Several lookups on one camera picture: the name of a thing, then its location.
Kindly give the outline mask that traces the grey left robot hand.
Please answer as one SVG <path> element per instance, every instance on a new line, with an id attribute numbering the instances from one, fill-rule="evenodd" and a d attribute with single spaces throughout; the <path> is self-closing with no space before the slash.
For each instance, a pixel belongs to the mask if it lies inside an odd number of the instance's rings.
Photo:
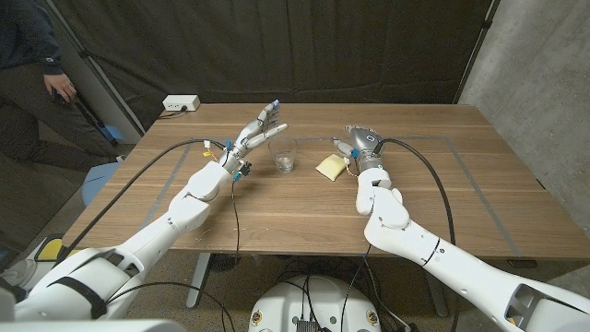
<path id="1" fill-rule="evenodd" d="M 288 128 L 287 124 L 277 121 L 279 109 L 279 100 L 267 104 L 238 134 L 227 153 L 218 162 L 228 173 L 234 173 L 242 159 L 252 150 Z"/>

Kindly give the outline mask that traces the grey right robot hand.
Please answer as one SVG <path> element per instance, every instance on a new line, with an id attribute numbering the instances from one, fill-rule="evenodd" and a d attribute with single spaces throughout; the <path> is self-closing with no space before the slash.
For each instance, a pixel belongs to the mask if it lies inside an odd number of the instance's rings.
<path id="1" fill-rule="evenodd" d="M 359 172 L 369 169 L 382 169 L 383 162 L 381 152 L 374 150 L 383 139 L 373 129 L 359 125 L 347 125 L 345 129 L 349 132 L 349 138 L 332 137 L 332 142 L 339 153 L 346 158 L 352 159 Z"/>

